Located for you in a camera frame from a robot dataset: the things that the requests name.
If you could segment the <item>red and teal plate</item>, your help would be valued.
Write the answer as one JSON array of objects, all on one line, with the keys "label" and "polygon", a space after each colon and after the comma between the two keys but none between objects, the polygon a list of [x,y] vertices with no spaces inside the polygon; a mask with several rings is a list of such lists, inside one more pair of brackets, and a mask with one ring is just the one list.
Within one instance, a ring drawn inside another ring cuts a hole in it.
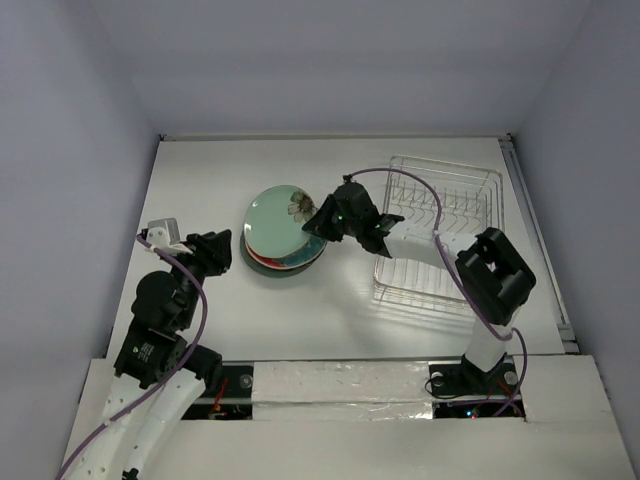
[{"label": "red and teal plate", "polygon": [[247,241],[244,241],[244,244],[246,252],[258,264],[272,270],[289,271],[313,263],[324,252],[327,242],[312,236],[301,248],[279,258],[260,256],[249,246]]}]

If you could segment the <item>mint flower plate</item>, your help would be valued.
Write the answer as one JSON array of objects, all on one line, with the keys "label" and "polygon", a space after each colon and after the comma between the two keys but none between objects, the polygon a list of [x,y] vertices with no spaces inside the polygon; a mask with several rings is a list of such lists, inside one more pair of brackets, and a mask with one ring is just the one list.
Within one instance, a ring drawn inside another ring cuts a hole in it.
[{"label": "mint flower plate", "polygon": [[300,187],[270,187],[247,208],[244,238],[261,257],[286,257],[308,242],[310,235],[303,231],[303,226],[315,213],[313,200]]}]

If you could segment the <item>teal green plate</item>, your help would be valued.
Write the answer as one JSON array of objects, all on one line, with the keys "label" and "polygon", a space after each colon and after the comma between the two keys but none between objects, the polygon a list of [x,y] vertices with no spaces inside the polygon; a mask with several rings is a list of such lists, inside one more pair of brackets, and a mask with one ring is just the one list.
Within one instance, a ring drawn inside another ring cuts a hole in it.
[{"label": "teal green plate", "polygon": [[256,273],[263,275],[265,277],[269,277],[269,278],[287,278],[287,277],[292,277],[295,276],[297,274],[302,273],[303,271],[307,270],[308,268],[310,268],[315,261],[311,261],[305,265],[299,266],[299,267],[295,267],[292,269],[285,269],[285,270],[278,270],[278,269],[273,269],[270,267],[267,267],[265,265],[262,265],[261,263],[257,262],[249,253],[248,248],[246,246],[246,241],[245,241],[245,237],[244,235],[240,236],[239,239],[239,245],[240,245],[240,253],[242,258],[244,259],[244,262],[252,269],[254,270]]}]

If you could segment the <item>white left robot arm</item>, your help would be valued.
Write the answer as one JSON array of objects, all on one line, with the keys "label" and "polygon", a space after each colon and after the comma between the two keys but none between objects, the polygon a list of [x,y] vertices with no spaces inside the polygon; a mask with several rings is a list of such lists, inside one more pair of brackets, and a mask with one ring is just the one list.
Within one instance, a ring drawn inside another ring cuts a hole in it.
[{"label": "white left robot arm", "polygon": [[204,281],[232,263],[230,230],[181,238],[174,219],[136,237],[170,265],[138,283],[97,427],[73,451],[60,479],[148,479],[151,465],[193,402],[224,386],[222,357],[187,341],[196,313],[208,316]]}]

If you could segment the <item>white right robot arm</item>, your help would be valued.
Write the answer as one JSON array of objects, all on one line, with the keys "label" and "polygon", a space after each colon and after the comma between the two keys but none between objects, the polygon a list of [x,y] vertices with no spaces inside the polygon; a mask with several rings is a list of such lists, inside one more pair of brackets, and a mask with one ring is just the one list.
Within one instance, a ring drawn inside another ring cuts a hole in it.
[{"label": "white right robot arm", "polygon": [[460,379],[468,390],[482,392],[496,381],[513,335],[513,317],[527,302],[536,277],[499,229],[477,235],[441,230],[442,201],[433,187],[427,190],[436,206],[431,227],[380,213],[365,187],[349,181],[326,197],[302,230],[328,242],[352,237],[371,254],[445,270],[476,314]]}]

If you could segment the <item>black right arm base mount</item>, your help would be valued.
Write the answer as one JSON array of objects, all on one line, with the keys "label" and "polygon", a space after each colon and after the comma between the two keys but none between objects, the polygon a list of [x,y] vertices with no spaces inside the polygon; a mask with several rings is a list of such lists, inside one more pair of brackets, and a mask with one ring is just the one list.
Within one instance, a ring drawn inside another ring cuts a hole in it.
[{"label": "black right arm base mount", "polygon": [[462,358],[429,364],[425,390],[438,400],[484,396],[493,393],[511,394],[518,384],[515,364],[501,359],[489,372],[483,372]]}]

